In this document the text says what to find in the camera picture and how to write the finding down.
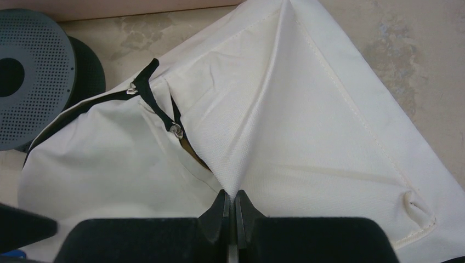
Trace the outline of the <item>black filament spool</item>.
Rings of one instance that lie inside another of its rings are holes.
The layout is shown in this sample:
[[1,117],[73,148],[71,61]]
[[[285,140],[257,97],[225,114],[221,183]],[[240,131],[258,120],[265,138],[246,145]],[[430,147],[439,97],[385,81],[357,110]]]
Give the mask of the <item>black filament spool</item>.
[[40,12],[1,11],[1,150],[26,152],[60,113],[105,89],[89,46]]

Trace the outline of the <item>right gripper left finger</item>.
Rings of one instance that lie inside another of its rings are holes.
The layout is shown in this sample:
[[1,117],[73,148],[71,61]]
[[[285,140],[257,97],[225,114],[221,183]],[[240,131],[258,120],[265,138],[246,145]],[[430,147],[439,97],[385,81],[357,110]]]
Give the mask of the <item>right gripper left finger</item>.
[[221,190],[198,218],[89,219],[55,262],[226,262],[230,197]]

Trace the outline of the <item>blue eraser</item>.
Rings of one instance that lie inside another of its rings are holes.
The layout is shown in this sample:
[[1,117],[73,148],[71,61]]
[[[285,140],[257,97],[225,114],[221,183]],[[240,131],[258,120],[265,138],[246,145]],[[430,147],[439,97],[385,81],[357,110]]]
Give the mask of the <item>blue eraser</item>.
[[9,252],[6,252],[6,253],[2,253],[1,256],[5,256],[5,257],[10,257],[10,258],[19,258],[19,259],[26,259],[27,258],[27,255],[24,251],[22,250],[12,250],[12,251],[9,251]]

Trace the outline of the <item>cream canvas backpack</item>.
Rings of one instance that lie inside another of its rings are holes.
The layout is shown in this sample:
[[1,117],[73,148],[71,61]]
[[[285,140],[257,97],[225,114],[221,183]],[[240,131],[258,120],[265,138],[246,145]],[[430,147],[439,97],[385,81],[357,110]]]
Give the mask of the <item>cream canvas backpack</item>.
[[271,216],[360,216],[401,262],[464,255],[464,190],[317,1],[247,1],[111,91],[61,113],[18,205],[58,221],[199,216],[245,190]]

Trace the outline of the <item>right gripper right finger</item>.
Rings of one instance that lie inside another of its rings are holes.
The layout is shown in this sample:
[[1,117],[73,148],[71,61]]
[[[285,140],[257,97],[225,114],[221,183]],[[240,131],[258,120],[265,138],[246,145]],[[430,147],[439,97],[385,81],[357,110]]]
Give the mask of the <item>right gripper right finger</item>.
[[357,217],[267,217],[235,197],[239,262],[398,262],[387,235]]

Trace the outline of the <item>pink translucent storage box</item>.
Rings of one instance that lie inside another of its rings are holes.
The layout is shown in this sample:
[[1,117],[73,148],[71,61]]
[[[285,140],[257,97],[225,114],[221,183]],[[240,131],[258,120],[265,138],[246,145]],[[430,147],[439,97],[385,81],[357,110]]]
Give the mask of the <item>pink translucent storage box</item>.
[[30,9],[56,21],[75,21],[226,7],[240,3],[239,0],[3,0],[1,9]]

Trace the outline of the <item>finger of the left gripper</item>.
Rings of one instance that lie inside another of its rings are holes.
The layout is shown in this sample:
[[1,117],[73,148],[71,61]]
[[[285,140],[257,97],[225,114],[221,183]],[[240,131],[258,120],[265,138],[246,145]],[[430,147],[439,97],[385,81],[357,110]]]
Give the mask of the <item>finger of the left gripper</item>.
[[54,236],[57,221],[1,204],[1,253],[19,249]]

